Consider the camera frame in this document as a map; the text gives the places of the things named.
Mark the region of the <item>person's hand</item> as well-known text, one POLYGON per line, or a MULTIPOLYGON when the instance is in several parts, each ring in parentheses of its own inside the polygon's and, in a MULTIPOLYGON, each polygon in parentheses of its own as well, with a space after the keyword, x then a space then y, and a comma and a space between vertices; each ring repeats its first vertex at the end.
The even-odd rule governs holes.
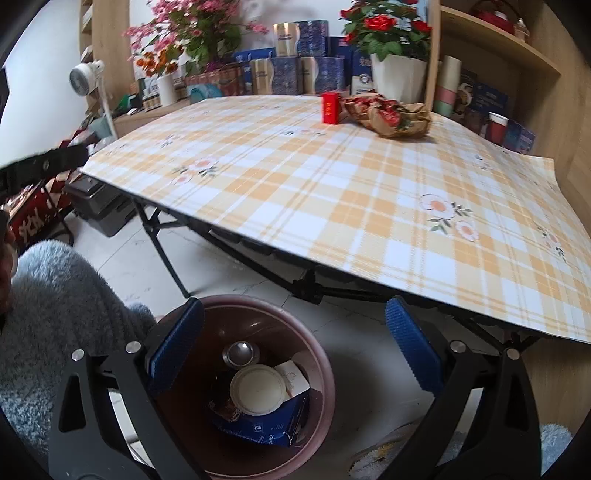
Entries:
POLYGON ((5 210, 1 210, 0 306, 2 315, 10 307, 12 277, 17 265, 16 250, 14 247, 15 236, 8 225, 9 218, 9 214, 5 210))

